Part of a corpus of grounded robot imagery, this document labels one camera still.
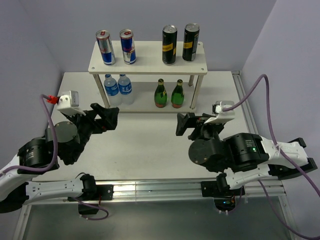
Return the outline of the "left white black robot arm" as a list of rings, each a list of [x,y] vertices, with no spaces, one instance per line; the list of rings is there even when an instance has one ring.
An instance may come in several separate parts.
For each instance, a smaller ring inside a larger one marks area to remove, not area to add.
[[[76,163],[91,135],[113,131],[118,124],[119,108],[104,108],[92,103],[90,110],[62,112],[66,118],[52,124],[41,137],[23,145],[0,171],[0,212],[10,213],[40,200],[66,197],[70,201],[90,201],[98,196],[94,176],[35,182],[33,178],[59,168],[58,160],[68,166]]]

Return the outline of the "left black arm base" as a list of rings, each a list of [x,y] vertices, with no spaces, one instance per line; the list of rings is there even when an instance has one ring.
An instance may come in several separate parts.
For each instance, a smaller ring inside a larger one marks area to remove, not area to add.
[[[82,218],[96,220],[93,216],[102,211],[102,202],[113,199],[114,186],[112,184],[98,184],[96,191],[89,197],[78,197],[77,200],[68,198],[69,202],[78,203],[77,210]]]

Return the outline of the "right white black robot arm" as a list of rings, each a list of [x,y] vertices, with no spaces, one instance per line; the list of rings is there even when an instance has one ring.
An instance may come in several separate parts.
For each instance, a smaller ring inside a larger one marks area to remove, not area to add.
[[[302,138],[290,142],[273,143],[272,140],[253,133],[237,133],[225,139],[219,134],[235,114],[216,113],[195,115],[193,112],[177,114],[175,134],[182,136],[192,129],[188,156],[196,165],[209,172],[218,173],[216,189],[219,196],[239,191],[247,183],[277,177],[287,180],[316,170],[315,161],[305,152]]]

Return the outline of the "black yellow can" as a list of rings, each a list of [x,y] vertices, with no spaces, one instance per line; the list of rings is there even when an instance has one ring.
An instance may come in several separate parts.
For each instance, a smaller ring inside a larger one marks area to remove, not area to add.
[[[178,29],[174,25],[166,25],[162,29],[162,61],[172,65],[176,61]]]
[[[197,23],[188,23],[184,28],[182,58],[192,62],[196,58],[200,26]]]

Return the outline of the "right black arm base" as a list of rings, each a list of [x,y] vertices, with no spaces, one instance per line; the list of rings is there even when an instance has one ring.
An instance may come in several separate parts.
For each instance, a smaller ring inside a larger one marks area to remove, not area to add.
[[[213,198],[214,206],[219,214],[228,215],[236,209],[242,197],[245,195],[245,188],[220,191],[217,182],[201,181],[201,194],[203,198]]]

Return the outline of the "green glass bottle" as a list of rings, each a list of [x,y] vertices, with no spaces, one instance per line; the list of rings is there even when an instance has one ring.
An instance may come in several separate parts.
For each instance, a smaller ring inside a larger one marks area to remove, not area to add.
[[[184,89],[183,89],[183,80],[178,79],[176,86],[171,94],[171,105],[173,108],[180,108],[185,99]]]
[[[154,92],[154,103],[158,108],[164,108],[167,104],[167,91],[164,85],[164,80],[158,80],[157,88]]]

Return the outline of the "silver blue energy can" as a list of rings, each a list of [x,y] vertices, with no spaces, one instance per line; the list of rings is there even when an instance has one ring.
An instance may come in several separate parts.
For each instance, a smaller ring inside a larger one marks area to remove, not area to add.
[[[123,29],[119,33],[123,60],[126,64],[136,62],[136,50],[134,42],[134,34],[130,29]]]
[[[116,57],[110,33],[107,30],[99,30],[96,32],[95,37],[101,53],[103,63],[106,65],[115,64]]]

